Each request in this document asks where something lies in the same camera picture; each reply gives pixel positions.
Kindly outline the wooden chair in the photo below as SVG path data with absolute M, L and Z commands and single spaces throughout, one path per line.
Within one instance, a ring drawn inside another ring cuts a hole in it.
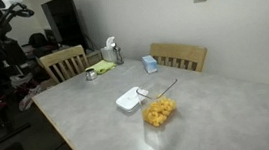
M 81 45 L 42 56 L 39 61 L 57 84 L 81 74 L 89 66 Z
M 201 72 L 207 48 L 188 44 L 151 43 L 150 55 L 159 65 Z

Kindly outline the small metal cup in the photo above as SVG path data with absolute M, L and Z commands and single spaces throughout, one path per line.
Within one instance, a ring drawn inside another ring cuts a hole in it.
M 97 78 L 97 72 L 95 69 L 91 68 L 86 70 L 86 78 L 88 81 L 92 81 Z

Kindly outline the blue tissue box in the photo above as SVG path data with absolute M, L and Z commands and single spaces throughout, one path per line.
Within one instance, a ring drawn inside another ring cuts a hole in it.
M 158 70 L 157 61 L 150 55 L 142 58 L 142 64 L 144 65 L 145 71 L 148 73 L 153 73 Z

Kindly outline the green folded cloth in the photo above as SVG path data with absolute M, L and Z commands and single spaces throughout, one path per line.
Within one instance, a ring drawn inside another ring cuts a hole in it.
M 93 64 L 91 67 L 87 67 L 88 70 L 94 69 L 98 75 L 110 71 L 110 69 L 115 68 L 114 62 L 107 62 L 105 60 L 100 60 L 100 62 Z

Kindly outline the left wooden chair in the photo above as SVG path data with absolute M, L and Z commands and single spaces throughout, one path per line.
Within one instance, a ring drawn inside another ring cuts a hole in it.
M 57 84 L 81 74 L 89 66 L 81 45 L 42 56 L 39 61 Z

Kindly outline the clear plastic food container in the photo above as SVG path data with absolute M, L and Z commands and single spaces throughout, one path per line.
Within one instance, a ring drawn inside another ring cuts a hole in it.
M 139 100 L 142 118 L 145 123 L 161 127 L 177 109 L 177 101 L 173 98 L 172 87 L 176 79 L 150 81 L 140 86 L 148 91 L 144 99 Z

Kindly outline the right wooden chair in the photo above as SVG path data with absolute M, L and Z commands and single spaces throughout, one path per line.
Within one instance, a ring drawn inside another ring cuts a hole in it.
M 201 72 L 207 48 L 188 44 L 151 43 L 150 55 L 159 65 Z

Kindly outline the white rectangular container lid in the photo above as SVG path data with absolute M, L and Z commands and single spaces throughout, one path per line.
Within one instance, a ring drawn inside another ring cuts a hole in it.
M 132 87 L 118 98 L 115 103 L 120 109 L 131 112 L 138 104 L 139 100 L 144 99 L 148 91 L 139 87 Z

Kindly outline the white tissue dispenser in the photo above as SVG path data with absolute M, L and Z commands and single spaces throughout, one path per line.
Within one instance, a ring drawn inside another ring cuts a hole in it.
M 114 37 L 113 36 L 109 37 L 106 41 L 106 45 L 104 46 L 104 48 L 101 49 L 102 58 L 104 58 L 104 60 L 107 62 L 116 61 L 116 57 L 113 52 L 113 47 L 111 46 L 113 42 L 114 42 Z

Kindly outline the metal pepper grinder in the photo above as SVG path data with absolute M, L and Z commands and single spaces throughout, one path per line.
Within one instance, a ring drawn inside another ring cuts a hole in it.
M 123 64 L 124 61 L 123 61 L 123 57 L 121 56 L 121 48 L 116 43 L 112 43 L 111 47 L 113 48 L 115 56 L 117 57 L 116 64 L 118 65 Z

